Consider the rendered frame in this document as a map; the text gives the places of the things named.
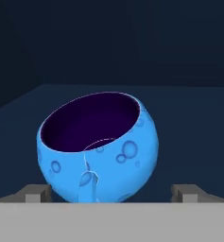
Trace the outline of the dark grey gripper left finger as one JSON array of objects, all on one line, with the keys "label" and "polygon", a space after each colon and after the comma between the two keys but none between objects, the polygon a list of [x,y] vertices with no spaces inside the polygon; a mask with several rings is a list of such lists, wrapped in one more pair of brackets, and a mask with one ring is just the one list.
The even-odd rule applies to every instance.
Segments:
[{"label": "dark grey gripper left finger", "polygon": [[51,202],[52,189],[49,184],[28,184],[15,194],[0,198],[1,203]]}]

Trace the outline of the blue round mug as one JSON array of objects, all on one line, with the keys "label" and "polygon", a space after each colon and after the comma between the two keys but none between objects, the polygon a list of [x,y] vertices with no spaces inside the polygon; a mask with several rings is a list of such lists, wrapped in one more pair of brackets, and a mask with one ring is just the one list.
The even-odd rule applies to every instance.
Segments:
[{"label": "blue round mug", "polygon": [[154,121],[137,98],[118,92],[78,97],[37,132],[40,169],[69,202],[121,202],[148,181],[158,159]]}]

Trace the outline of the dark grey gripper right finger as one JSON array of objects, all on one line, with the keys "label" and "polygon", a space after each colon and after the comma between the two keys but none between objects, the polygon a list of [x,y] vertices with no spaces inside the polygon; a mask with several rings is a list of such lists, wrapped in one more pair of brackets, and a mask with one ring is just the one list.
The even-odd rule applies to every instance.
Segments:
[{"label": "dark grey gripper right finger", "polygon": [[172,202],[182,203],[219,203],[224,198],[208,194],[195,184],[173,184],[171,186]]}]

